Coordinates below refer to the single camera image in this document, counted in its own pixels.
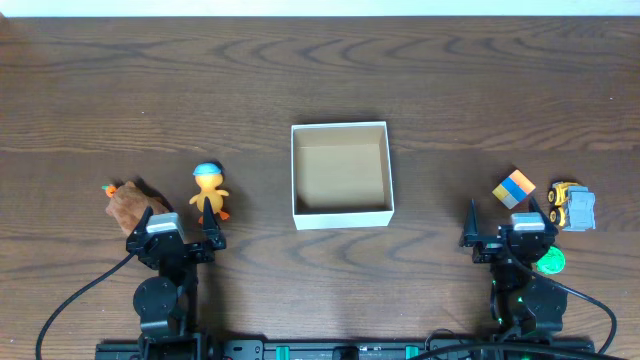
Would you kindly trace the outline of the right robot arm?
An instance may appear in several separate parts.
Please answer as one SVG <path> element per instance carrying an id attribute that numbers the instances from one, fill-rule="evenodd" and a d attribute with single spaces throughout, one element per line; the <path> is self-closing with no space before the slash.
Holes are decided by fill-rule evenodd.
<path id="1" fill-rule="evenodd" d="M 472 250 L 472 261 L 488 264 L 492 274 L 490 312 L 499 323 L 494 342 L 534 339 L 548 341 L 563 328 L 567 293 L 533 275 L 533 265 L 555 243 L 558 230 L 529 201 L 529 210 L 514 213 L 495 235 L 480 233 L 474 202 L 470 203 L 459 245 Z"/>

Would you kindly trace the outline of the orange duck toy blue cap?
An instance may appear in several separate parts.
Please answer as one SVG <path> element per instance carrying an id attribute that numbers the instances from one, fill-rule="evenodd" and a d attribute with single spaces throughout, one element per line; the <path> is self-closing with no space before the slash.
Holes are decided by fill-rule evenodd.
<path id="1" fill-rule="evenodd" d="M 230 215 L 223 210 L 224 198 L 230 193 L 219 189 L 224 182 L 221 168 L 215 163 L 201 163 L 193 172 L 194 180 L 200 192 L 189 199 L 190 205 L 195 205 L 200 212 L 204 212 L 204 204 L 209 200 L 214 214 L 218 214 L 222 220 L 228 220 Z"/>

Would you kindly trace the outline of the green round toy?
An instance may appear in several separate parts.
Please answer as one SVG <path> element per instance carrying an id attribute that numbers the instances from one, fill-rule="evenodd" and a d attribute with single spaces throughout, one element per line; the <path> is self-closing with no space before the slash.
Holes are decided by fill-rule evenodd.
<path id="1" fill-rule="evenodd" d="M 557 247 L 551 246 L 549 250 L 537 262 L 537 271 L 544 275 L 561 273 L 566 266 L 564 253 Z"/>

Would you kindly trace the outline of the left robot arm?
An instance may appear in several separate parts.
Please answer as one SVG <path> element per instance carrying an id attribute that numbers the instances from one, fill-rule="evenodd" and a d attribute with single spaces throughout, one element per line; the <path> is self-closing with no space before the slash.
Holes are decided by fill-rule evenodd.
<path id="1" fill-rule="evenodd" d="M 214 252 L 226 247 L 212 205 L 204 202 L 205 239 L 186 243 L 175 212 L 154 214 L 145 209 L 126 240 L 126 250 L 157 275 L 143 281 L 133 296 L 141 335 L 135 359 L 206 360 L 215 357 L 211 337 L 197 325 L 197 266 L 212 263 Z"/>

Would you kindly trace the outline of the multicolour puzzle cube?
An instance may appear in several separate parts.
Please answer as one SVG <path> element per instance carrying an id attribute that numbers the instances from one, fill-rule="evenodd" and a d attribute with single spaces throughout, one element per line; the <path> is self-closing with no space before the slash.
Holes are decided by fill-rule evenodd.
<path id="1" fill-rule="evenodd" d="M 514 170 L 492 191 L 492 194 L 508 209 L 513 209 L 530 195 L 536 186 L 520 170 Z"/>

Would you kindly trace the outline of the brown plush toy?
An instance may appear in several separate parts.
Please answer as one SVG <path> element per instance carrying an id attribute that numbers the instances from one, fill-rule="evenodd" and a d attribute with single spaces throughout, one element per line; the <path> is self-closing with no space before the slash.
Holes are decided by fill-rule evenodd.
<path id="1" fill-rule="evenodd" d="M 109 198 L 105 212 L 115 219 L 125 236 L 133 232 L 148 207 L 152 208 L 154 214 L 169 212 L 160 197 L 146 195 L 132 181 L 120 186 L 105 185 L 103 190 Z"/>

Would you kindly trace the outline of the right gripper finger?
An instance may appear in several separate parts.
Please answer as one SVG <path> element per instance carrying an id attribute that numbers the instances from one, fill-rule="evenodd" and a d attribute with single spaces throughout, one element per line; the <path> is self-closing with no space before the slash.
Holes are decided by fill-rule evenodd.
<path id="1" fill-rule="evenodd" d="M 546 213 L 540 208 L 538 202 L 534 197 L 531 197 L 529 199 L 528 210 L 531 213 L 535 213 L 540 218 L 540 221 L 544 224 L 545 232 L 548 232 L 548 233 L 556 232 L 556 226 L 549 219 Z"/>
<path id="2" fill-rule="evenodd" d="M 470 201 L 468 212 L 463 226 L 463 239 L 476 239 L 478 237 L 478 225 L 475 200 Z"/>

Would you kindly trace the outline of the yellow grey toy truck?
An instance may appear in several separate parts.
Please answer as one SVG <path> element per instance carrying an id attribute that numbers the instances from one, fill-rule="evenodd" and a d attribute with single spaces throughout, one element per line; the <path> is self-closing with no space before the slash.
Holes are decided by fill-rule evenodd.
<path id="1" fill-rule="evenodd" d="M 548 191 L 547 200 L 551 205 L 549 220 L 564 231 L 596 229 L 596 196 L 588 187 L 576 182 L 555 182 Z"/>

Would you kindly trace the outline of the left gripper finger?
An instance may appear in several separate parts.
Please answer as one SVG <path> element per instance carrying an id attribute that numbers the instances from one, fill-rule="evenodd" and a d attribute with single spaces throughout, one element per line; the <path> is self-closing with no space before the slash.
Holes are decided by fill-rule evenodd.
<path id="1" fill-rule="evenodd" d="M 147 206 L 145 211 L 142 214 L 141 219 L 139 220 L 139 222 L 137 223 L 137 225 L 134 227 L 134 230 L 132 231 L 133 234 L 135 235 L 144 235 L 147 233 L 146 230 L 146 226 L 151 218 L 151 216 L 154 214 L 153 209 L 151 206 Z"/>
<path id="2" fill-rule="evenodd" d="M 220 227 L 215 219 L 215 214 L 208 197 L 204 198 L 202 229 L 209 240 L 218 241 L 220 239 Z"/>

